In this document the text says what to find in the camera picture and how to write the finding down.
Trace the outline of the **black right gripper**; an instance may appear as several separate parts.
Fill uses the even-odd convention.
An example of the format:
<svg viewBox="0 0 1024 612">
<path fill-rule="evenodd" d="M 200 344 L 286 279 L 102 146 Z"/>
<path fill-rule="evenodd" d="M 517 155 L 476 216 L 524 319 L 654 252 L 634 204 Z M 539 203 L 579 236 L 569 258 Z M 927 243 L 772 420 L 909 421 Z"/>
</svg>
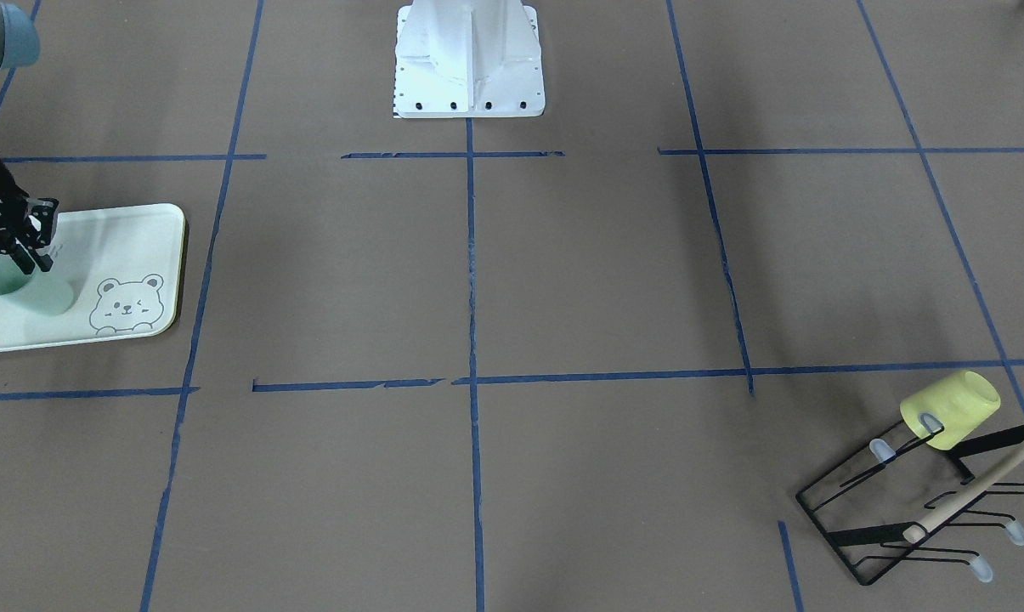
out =
<svg viewBox="0 0 1024 612">
<path fill-rule="evenodd" d="M 27 194 L 0 159 L 0 255 L 10 256 L 23 275 L 52 270 L 58 207 L 57 199 Z"/>
</svg>

